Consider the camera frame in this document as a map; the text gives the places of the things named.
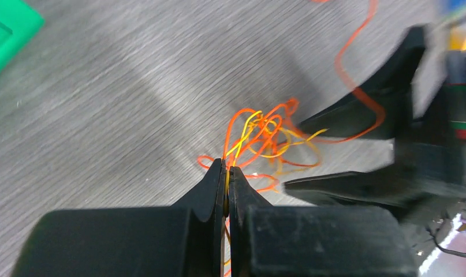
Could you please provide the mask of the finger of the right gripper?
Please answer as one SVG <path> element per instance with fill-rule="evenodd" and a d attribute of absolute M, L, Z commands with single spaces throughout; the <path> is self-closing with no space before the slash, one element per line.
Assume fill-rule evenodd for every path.
<path fill-rule="evenodd" d="M 319 175 L 284 182 L 285 192 L 293 197 L 313 202 L 317 195 L 404 207 L 418 201 L 445 185 L 445 172 L 417 168 L 379 168 L 362 173 Z"/>
<path fill-rule="evenodd" d="M 413 120 L 412 82 L 426 50 L 426 27 L 407 29 L 388 60 L 364 83 L 339 101 L 298 123 L 327 137 L 392 139 Z"/>

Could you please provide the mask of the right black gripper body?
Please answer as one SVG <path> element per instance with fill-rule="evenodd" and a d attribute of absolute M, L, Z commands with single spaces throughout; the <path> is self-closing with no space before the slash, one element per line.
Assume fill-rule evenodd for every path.
<path fill-rule="evenodd" d="M 446 78 L 426 112 L 395 140 L 404 208 L 432 215 L 466 199 L 466 38 L 451 38 Z"/>

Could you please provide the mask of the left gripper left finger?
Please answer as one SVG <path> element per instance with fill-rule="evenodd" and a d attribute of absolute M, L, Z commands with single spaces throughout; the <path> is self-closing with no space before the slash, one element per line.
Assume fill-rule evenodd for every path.
<path fill-rule="evenodd" d="M 222 276 L 226 169 L 169 206 L 62 209 L 34 226 L 13 276 Z"/>

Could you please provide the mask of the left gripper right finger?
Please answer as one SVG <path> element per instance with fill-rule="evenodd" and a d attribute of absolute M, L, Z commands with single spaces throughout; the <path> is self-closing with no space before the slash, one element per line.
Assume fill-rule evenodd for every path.
<path fill-rule="evenodd" d="M 232 276 L 418 276 L 395 217 L 374 206 L 274 206 L 229 172 Z"/>

